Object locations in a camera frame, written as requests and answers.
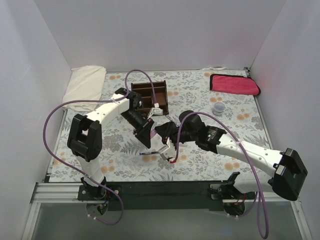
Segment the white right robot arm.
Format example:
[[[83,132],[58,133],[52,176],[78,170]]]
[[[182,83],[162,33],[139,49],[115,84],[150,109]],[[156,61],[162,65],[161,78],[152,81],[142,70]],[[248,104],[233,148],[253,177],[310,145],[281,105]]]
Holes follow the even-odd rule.
[[[179,120],[180,126],[169,121],[154,129],[164,144],[159,150],[164,160],[175,163],[179,144],[194,142],[204,151],[235,158],[264,173],[261,176],[254,173],[253,179],[233,173],[226,186],[217,190],[219,194],[226,191],[230,198],[237,199],[243,194],[263,190],[289,201],[298,199],[308,171],[296,150],[279,151],[241,141],[225,126],[206,125],[199,114],[191,110],[184,111]]]

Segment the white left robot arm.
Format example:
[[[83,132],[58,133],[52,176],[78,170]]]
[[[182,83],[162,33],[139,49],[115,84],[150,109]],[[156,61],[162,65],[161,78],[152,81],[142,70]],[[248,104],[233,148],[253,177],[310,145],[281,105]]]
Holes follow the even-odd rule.
[[[122,116],[134,127],[134,136],[147,148],[151,147],[152,119],[138,111],[143,106],[141,94],[121,87],[115,91],[109,102],[86,115],[73,117],[67,140],[67,147],[77,156],[83,172],[83,185],[90,186],[89,194],[95,200],[106,196],[103,183],[106,178],[101,171],[98,156],[103,147],[103,128],[116,117]]]

